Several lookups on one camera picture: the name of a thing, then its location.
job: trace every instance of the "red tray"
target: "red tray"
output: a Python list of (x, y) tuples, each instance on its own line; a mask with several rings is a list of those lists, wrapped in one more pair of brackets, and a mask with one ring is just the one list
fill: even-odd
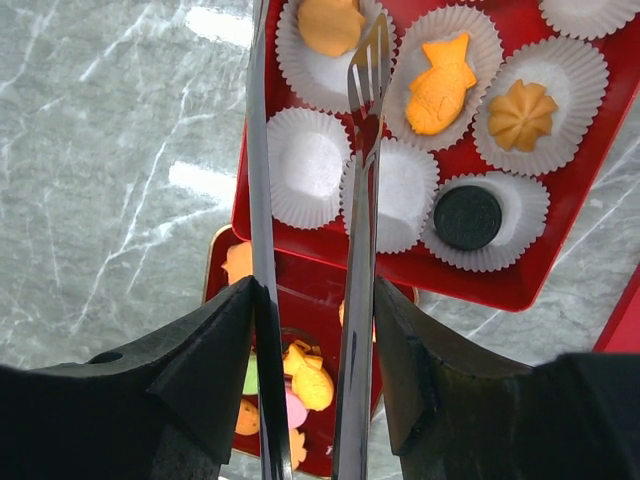
[[(389, 10), (401, 37), (419, 16), (453, 2), (445, 0), (380, 0)], [(275, 55), (275, 30), (285, 0), (272, 0), (267, 18), (266, 98), (267, 116), (289, 106), (304, 105), (285, 83)], [(554, 35), (540, 15), (538, 0), (485, 0), (478, 4), (496, 23), (505, 58), (521, 46)], [(509, 311), (531, 306), (551, 270), (571, 226), (585, 200), (607, 151), (622, 123), (640, 83), (640, 62), (633, 49), (640, 45), (640, 19), (614, 35), (592, 42), (609, 65), (609, 87), (598, 116), (581, 144), (576, 158), (565, 168), (539, 177), (551, 194), (547, 227), (538, 241), (512, 267), (492, 273), (465, 272), (450, 267), (423, 246), (402, 254), (378, 255), (378, 274), (394, 282), (442, 293), (470, 302)], [(338, 115), (352, 132), (351, 119)], [(436, 153), (440, 181), (490, 168), (476, 153), (471, 134), (455, 147)], [(232, 225), (236, 235), (251, 238), (246, 139), (243, 139), (238, 188)], [(345, 267), (348, 238), (342, 219), (314, 231), (299, 230), (274, 221), (275, 247), (329, 265)]]
[(631, 276), (593, 350), (640, 353), (640, 265)]
[[(241, 240), (231, 230), (222, 228), (213, 238), (209, 253), (209, 266), (205, 277), (204, 300), (213, 298), (227, 286), (227, 276), (222, 269), (227, 250)], [(337, 384), (342, 327), (338, 307), (344, 298), (346, 272), (343, 269), (276, 252), (276, 277), (280, 322), (284, 347), (295, 339), (317, 346), (324, 358), (324, 367)], [(398, 286), (412, 301), (417, 301), (417, 291)], [(374, 344), (371, 413), (382, 394), (382, 378)], [(257, 396), (246, 396), (257, 406)], [(331, 450), (335, 425), (335, 398), (331, 406), (322, 412), (310, 412), (307, 421), (299, 428), (306, 434), (307, 458), (299, 471), (318, 477), (331, 476)], [(236, 435), (233, 447), (250, 455), (260, 454), (259, 436)]]

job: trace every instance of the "oreo cookie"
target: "oreo cookie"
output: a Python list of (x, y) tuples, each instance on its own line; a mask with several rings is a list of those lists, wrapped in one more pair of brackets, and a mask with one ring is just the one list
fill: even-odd
[(502, 209), (487, 190), (473, 185), (452, 188), (433, 213), (438, 237), (458, 250), (478, 250), (491, 243), (502, 225)]

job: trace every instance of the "orange flower cookie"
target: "orange flower cookie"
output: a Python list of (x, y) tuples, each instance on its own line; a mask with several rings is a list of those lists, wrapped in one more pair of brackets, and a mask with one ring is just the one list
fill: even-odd
[(229, 248), (227, 250), (227, 261), (222, 264), (222, 268), (227, 272), (229, 285), (233, 285), (244, 277), (253, 275), (251, 242), (244, 242)]
[(524, 84), (516, 80), (506, 95), (499, 95), (489, 104), (489, 134), (502, 149), (514, 147), (521, 152), (533, 152), (538, 138), (550, 135), (551, 114), (558, 105), (546, 87)]
[[(338, 316), (340, 317), (340, 325), (342, 325), (344, 327), (344, 300), (342, 301), (342, 303), (340, 304), (340, 307), (338, 308)], [(375, 327), (375, 325), (373, 326), (373, 341), (374, 341), (374, 343), (376, 341), (376, 327)]]
[(236, 420), (236, 433), (238, 435), (255, 435), (260, 431), (260, 413), (258, 407), (248, 400), (240, 402), (238, 420)]
[(468, 46), (468, 33), (422, 46), (431, 68), (409, 85), (406, 115), (414, 132), (436, 135), (460, 115), (467, 90), (477, 82), (465, 60)]
[(309, 48), (339, 57), (360, 42), (366, 19), (354, 0), (303, 0), (298, 9), (298, 30)]
[(322, 411), (331, 405), (334, 386), (322, 358), (306, 355), (295, 343), (285, 353), (284, 373), (290, 375), (291, 390), (309, 410)]
[(291, 468), (297, 470), (307, 459), (307, 449), (304, 448), (305, 435), (295, 428), (289, 430), (289, 444), (291, 446)]

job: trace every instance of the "white paper cupcake liner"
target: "white paper cupcake liner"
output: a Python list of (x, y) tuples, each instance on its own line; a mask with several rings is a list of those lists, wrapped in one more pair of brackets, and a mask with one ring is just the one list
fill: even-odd
[(547, 189), (535, 179), (514, 177), (502, 172), (463, 175), (453, 177), (440, 188), (435, 204), (446, 192), (463, 185), (484, 188), (496, 197), (502, 209), (502, 225), (498, 235), (481, 249), (458, 250), (438, 237), (430, 216), (422, 232), (425, 246), (443, 262), (472, 272), (492, 272), (513, 265), (544, 232), (549, 209)]
[[(298, 7), (301, 3), (302, 0), (289, 0), (278, 20), (276, 55), (282, 76), (305, 103), (327, 112), (349, 112), (347, 72), (355, 50), (332, 58), (307, 47), (298, 31)], [(367, 19), (362, 38), (380, 13), (387, 16), (389, 44), (395, 51), (395, 26), (388, 11), (374, 0), (360, 0), (360, 13)]]
[(542, 0), (542, 18), (562, 35), (593, 40), (624, 27), (640, 12), (640, 0)]
[[(524, 175), (541, 175), (573, 160), (578, 145), (602, 104), (609, 71), (604, 56), (591, 45), (570, 38), (549, 38), (524, 46), (507, 59), (489, 88), (473, 123), (474, 143), (489, 165)], [(533, 152), (503, 150), (489, 134), (488, 106), (513, 83), (538, 83), (558, 105), (551, 114), (551, 135), (536, 142)]]
[[(464, 109), (452, 125), (437, 135), (419, 135), (412, 130), (406, 118), (406, 108), (410, 98), (409, 85), (430, 67), (422, 45), (451, 40), (464, 32), (470, 36), (467, 63), (477, 83), (467, 90)], [(427, 151), (455, 145), (469, 128), (483, 95), (495, 78), (502, 63), (502, 53), (494, 23), (476, 8), (462, 5), (440, 8), (417, 20), (402, 38), (385, 98), (385, 121), (391, 133)]]
[[(355, 157), (346, 165), (341, 185), (341, 210), (347, 234), (351, 229)], [(418, 244), (438, 187), (433, 155), (395, 139), (380, 141), (378, 187), (379, 253), (399, 253)]]
[(340, 210), (340, 179), (351, 149), (337, 118), (303, 108), (267, 123), (273, 216), (292, 227), (319, 228)]

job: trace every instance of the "marble countertop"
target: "marble countertop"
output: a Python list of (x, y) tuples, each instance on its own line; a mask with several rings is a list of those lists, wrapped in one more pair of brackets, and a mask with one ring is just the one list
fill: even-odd
[[(251, 3), (0, 0), (0, 30), (0, 362), (84, 362), (201, 300), (230, 220)], [(589, 350), (640, 261), (638, 132), (636, 102), (533, 308), (423, 308), (521, 362)], [(370, 459), (372, 480), (401, 478), (382, 412)]]

